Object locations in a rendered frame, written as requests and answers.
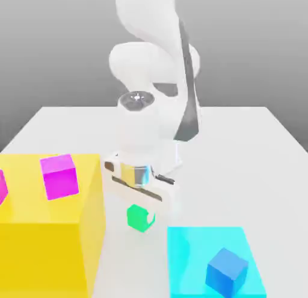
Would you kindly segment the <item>large cyan box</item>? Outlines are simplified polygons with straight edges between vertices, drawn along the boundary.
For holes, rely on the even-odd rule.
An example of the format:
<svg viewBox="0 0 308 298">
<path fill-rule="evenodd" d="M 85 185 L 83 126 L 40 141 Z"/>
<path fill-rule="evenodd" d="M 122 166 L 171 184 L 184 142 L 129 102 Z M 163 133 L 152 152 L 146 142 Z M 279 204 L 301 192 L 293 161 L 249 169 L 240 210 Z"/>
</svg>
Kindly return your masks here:
<svg viewBox="0 0 308 298">
<path fill-rule="evenodd" d="M 224 298 L 206 285 L 208 262 L 222 249 L 248 262 L 244 285 L 234 298 L 266 298 L 266 290 L 244 230 L 240 227 L 169 227 L 170 298 Z"/>
</svg>

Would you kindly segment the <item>small magenta cube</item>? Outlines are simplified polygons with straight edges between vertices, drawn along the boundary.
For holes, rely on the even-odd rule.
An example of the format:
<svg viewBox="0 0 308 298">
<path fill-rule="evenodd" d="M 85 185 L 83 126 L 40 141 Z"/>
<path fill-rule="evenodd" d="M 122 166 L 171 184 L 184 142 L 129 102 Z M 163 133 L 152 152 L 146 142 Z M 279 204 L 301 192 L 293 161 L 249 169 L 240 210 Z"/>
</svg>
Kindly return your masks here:
<svg viewBox="0 0 308 298">
<path fill-rule="evenodd" d="M 79 193 L 76 167 L 71 154 L 42 158 L 40 166 L 48 200 Z"/>
</svg>

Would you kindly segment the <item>small blue cube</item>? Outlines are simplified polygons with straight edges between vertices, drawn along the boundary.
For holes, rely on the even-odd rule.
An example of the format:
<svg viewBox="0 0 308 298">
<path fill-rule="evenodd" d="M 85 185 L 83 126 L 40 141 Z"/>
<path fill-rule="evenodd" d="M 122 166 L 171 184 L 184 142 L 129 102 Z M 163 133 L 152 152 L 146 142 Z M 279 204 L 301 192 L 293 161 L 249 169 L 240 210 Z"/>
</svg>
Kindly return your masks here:
<svg viewBox="0 0 308 298">
<path fill-rule="evenodd" d="M 206 285 L 224 298 L 234 298 L 244 285 L 248 262 L 237 254 L 222 248 L 209 262 L 206 269 Z"/>
</svg>

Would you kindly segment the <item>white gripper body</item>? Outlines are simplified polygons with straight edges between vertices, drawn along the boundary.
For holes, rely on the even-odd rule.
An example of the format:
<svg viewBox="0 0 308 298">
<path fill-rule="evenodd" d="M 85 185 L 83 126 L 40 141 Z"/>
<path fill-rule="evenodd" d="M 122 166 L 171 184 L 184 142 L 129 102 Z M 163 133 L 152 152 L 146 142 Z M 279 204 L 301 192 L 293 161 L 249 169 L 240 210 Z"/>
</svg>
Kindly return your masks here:
<svg viewBox="0 0 308 298">
<path fill-rule="evenodd" d="M 129 206 L 136 204 L 151 213 L 172 216 L 180 211 L 179 186 L 151 177 L 143 187 L 128 186 L 120 178 L 111 175 L 109 187 L 112 194 L 121 196 Z"/>
</svg>

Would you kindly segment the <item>small pink cube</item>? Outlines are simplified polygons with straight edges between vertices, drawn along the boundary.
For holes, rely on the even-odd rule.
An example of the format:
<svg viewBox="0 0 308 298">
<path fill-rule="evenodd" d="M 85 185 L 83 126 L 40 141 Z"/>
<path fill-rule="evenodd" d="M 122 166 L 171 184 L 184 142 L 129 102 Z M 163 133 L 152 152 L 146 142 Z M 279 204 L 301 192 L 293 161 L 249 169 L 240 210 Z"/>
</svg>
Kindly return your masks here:
<svg viewBox="0 0 308 298">
<path fill-rule="evenodd" d="M 4 171 L 0 169 L 0 205 L 3 203 L 8 194 L 7 183 L 4 176 Z"/>
</svg>

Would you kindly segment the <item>small green cube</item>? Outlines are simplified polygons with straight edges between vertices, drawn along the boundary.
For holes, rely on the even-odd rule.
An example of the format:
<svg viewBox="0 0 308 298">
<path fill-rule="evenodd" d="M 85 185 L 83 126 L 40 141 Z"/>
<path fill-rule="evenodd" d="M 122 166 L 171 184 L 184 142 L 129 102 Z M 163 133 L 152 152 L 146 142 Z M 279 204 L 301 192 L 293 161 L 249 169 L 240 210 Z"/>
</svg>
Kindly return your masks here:
<svg viewBox="0 0 308 298">
<path fill-rule="evenodd" d="M 146 232 L 155 222 L 156 214 L 136 204 L 127 209 L 128 225 L 139 231 Z"/>
</svg>

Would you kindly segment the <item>large yellow box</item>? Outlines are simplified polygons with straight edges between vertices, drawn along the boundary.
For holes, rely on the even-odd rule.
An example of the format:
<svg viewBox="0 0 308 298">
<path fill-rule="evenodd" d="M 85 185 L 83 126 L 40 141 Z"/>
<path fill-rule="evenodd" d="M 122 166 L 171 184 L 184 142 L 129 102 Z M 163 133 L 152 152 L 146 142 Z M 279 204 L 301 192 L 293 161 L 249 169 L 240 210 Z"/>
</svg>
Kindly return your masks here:
<svg viewBox="0 0 308 298">
<path fill-rule="evenodd" d="M 0 298 L 91 298 L 106 228 L 100 157 L 72 158 L 79 193 L 49 200 L 40 155 L 0 154 Z"/>
</svg>

